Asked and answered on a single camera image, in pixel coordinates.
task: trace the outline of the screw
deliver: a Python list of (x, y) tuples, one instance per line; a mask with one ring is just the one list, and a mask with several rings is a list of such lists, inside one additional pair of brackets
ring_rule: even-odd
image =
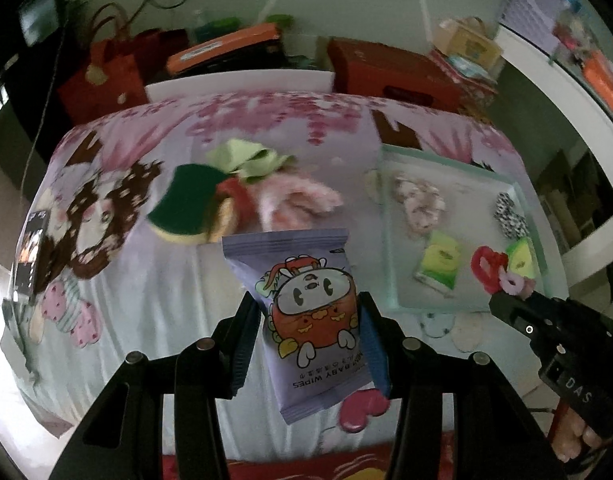
[(210, 337), (203, 337), (202, 339), (198, 339), (195, 343), (198, 350), (211, 350), (215, 345), (216, 342)]
[(143, 357), (144, 354), (142, 354), (142, 352), (134, 350), (133, 352), (129, 352), (128, 354), (126, 354), (125, 361), (130, 365), (134, 365), (139, 363)]
[(491, 362), (491, 358), (484, 352), (474, 353), (473, 360), (475, 364), (480, 365), (480, 366), (487, 366)]
[(411, 352), (415, 352), (423, 347), (422, 342), (414, 337), (407, 337), (404, 341), (402, 341), (402, 346), (405, 350), (410, 350)]

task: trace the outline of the glass tray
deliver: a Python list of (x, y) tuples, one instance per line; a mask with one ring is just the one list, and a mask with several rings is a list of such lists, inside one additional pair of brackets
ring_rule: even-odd
[[(497, 220), (493, 218), (495, 200), (500, 192), (511, 196), (515, 202), (514, 210), (527, 220), (533, 245), (531, 251), (536, 271), (536, 290), (549, 296), (541, 277), (547, 273), (544, 251), (533, 218), (526, 213), (527, 202), (518, 184), (504, 175), (476, 166), (387, 144), (382, 148), (379, 171), (389, 295), (386, 306), (426, 313), (488, 312), (490, 294), (475, 279), (470, 262), (472, 254), (480, 246), (486, 245), (504, 252), (514, 242), (503, 235)], [(452, 298), (446, 298), (414, 279), (427, 237), (409, 234), (404, 208), (394, 198), (393, 175), (400, 171), (437, 186), (446, 202), (447, 209), (437, 230), (461, 244), (461, 263)]]

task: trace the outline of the purple packet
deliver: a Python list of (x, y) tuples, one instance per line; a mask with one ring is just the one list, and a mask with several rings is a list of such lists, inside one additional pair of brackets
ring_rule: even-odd
[(320, 229), (222, 238), (224, 257), (266, 317), (266, 362), (287, 424), (371, 382), (344, 253), (348, 237), (345, 229)]

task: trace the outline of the sponge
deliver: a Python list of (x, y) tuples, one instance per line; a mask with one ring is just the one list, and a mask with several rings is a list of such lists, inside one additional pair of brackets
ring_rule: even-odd
[(169, 189), (146, 217), (157, 235), (178, 244), (203, 244), (218, 210), (216, 189), (229, 176), (201, 164), (175, 168)]

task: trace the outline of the floor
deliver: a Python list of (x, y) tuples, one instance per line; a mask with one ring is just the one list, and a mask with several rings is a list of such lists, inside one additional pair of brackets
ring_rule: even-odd
[[(9, 273), (0, 269), (0, 304)], [(0, 310), (0, 338), (4, 321)], [(46, 480), (73, 430), (57, 439), (35, 420), (22, 400), (11, 368), (0, 350), (0, 441), (29, 480)]]

